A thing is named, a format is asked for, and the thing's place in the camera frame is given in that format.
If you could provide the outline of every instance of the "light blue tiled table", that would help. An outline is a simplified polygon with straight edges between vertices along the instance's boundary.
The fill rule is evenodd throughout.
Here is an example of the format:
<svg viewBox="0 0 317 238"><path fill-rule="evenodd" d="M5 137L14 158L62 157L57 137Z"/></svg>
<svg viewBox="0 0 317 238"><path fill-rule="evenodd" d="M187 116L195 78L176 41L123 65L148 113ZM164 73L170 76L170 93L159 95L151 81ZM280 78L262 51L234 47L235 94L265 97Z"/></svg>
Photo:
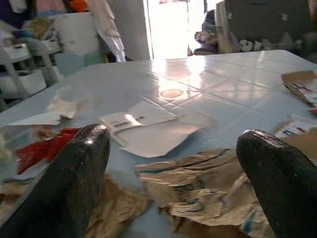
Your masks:
<svg viewBox="0 0 317 238"><path fill-rule="evenodd" d="M70 99L102 96L105 101L96 110L81 113L62 126L96 123L98 117L126 110L140 100L150 100L171 111L208 113L219 121L217 128L193 134L164 158L144 159L120 150L113 141L106 171L121 185L139 189L142 184L134 173L136 164L234 146L244 130L272 132L291 114L316 119L307 111L309 107L282 85L282 73L300 70L317 71L317 66L287 51L97 64L1 113L0 127L45 112L56 91L66 85L72 87ZM123 237L178 236L172 234L167 218L153 205Z"/></svg>

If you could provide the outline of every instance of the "table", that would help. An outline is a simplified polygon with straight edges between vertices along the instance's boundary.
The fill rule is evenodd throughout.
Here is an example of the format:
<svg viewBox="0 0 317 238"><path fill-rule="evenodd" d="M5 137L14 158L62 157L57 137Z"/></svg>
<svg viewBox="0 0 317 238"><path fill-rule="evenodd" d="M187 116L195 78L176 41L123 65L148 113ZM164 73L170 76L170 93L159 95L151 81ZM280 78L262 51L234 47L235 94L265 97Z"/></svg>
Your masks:
<svg viewBox="0 0 317 238"><path fill-rule="evenodd" d="M0 114L0 127L46 111L51 98L60 88L70 85L70 99L105 98L104 104L61 126L80 127L98 122L105 114L126 110L140 100L151 100L177 112L204 112L218 120L214 129L199 131L162 158L145 159L120 150L114 140L106 169L123 186L136 189L142 183L134 173L136 164L174 160L218 146L235 146L246 129L268 132L291 114L316 119L309 106L293 96L281 81L282 73L300 70L317 71L317 65L287 51L251 52L187 59L135 61L89 66L62 82L38 93ZM164 98L170 89L186 91L175 98ZM155 205L136 219L124 238L172 238L165 216Z"/></svg>

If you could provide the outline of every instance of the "wall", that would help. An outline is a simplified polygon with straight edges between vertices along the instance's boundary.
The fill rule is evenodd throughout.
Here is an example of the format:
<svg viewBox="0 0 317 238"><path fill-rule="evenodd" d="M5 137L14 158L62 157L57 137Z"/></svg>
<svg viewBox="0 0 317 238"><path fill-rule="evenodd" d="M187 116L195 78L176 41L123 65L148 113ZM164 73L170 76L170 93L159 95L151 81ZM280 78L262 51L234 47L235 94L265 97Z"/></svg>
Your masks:
<svg viewBox="0 0 317 238"><path fill-rule="evenodd" d="M107 0L121 34L126 55L132 60L150 60L143 0Z"/></svg>

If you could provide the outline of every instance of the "brown paper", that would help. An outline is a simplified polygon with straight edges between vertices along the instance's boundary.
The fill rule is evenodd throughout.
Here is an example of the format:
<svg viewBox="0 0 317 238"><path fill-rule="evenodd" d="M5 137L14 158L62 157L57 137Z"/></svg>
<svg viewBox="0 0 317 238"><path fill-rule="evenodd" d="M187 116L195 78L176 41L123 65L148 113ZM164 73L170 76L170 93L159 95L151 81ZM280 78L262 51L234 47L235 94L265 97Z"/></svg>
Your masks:
<svg viewBox="0 0 317 238"><path fill-rule="evenodd" d="M0 193L0 221L14 208L28 184L5 183ZM148 207L149 199L129 188L122 189L107 175L96 201L94 214L87 227L85 238L117 238L129 222L140 216Z"/></svg>
<svg viewBox="0 0 317 238"><path fill-rule="evenodd" d="M314 79L316 79L316 75L313 71L300 71L282 75L282 80L285 87L287 87L292 93L298 96L303 102L305 102L309 106L314 106L314 104L309 102L305 98L305 96L292 85L292 83L299 83L301 85L305 85L307 83L312 82Z"/></svg>
<svg viewBox="0 0 317 238"><path fill-rule="evenodd" d="M317 160L317 130L283 140ZM275 237L235 149L217 148L136 170L161 213L170 215L175 233L193 238Z"/></svg>

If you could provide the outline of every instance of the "red cloth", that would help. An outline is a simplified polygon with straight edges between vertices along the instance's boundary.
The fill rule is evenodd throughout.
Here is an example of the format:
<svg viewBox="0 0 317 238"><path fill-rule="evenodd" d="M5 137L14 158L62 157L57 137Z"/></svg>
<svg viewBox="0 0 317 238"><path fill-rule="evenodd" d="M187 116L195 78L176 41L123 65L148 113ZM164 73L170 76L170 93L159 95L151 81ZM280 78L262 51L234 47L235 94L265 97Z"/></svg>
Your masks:
<svg viewBox="0 0 317 238"><path fill-rule="evenodd" d="M19 157L18 174L37 164L43 159L52 162L56 155L70 142L81 128L65 128L60 135L49 141L37 142L22 149L16 150Z"/></svg>

